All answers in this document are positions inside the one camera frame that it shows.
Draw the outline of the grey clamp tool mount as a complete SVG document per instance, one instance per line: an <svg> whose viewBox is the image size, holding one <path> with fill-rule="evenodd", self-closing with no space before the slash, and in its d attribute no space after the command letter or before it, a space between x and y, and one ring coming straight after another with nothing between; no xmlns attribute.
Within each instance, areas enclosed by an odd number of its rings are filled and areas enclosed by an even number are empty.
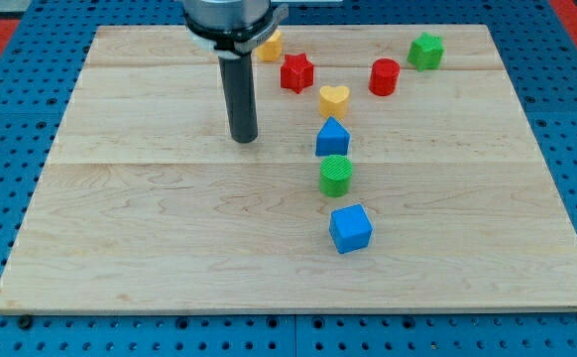
<svg viewBox="0 0 577 357"><path fill-rule="evenodd" d="M183 3L192 40L217 55L245 55L259 47L289 15L272 3Z"/></svg>

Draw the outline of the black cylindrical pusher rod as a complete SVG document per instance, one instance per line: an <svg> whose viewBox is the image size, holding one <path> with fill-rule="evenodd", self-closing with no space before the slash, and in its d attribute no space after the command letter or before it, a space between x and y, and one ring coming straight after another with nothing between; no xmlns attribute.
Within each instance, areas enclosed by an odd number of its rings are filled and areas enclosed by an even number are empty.
<svg viewBox="0 0 577 357"><path fill-rule="evenodd" d="M258 120L251 54L219 59L231 138L240 144L258 137Z"/></svg>

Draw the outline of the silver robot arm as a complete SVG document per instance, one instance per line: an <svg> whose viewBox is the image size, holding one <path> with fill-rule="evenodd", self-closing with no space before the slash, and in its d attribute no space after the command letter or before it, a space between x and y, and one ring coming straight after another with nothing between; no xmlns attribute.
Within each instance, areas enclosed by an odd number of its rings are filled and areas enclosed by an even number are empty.
<svg viewBox="0 0 577 357"><path fill-rule="evenodd" d="M258 137L252 53L289 15L289 6L270 0L183 0L192 40L217 55L231 138L241 144Z"/></svg>

